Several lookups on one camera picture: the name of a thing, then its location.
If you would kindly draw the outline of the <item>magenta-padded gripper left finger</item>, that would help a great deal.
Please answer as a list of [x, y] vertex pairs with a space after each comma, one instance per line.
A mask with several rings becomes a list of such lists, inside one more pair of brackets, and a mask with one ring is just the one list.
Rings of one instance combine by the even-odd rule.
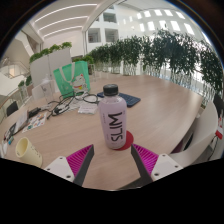
[[45, 171], [82, 186], [93, 156], [94, 145], [91, 144], [67, 157], [59, 156]]

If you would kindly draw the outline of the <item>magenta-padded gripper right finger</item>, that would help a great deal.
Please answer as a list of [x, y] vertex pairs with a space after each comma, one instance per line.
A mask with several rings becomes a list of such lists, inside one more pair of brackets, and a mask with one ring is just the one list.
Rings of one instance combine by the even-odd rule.
[[158, 155], [137, 144], [131, 145], [131, 155], [138, 168], [142, 186], [148, 185], [182, 169], [182, 166], [169, 155]]

